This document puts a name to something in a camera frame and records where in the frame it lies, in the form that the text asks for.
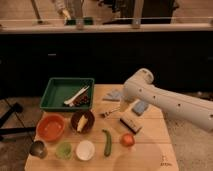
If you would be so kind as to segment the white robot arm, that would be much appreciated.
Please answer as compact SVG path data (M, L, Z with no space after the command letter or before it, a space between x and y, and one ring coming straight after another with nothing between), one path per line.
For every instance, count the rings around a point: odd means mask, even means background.
M139 69L123 84L120 110L125 111L136 99L179 116L197 127L213 132L213 102L155 87L154 76L146 68Z

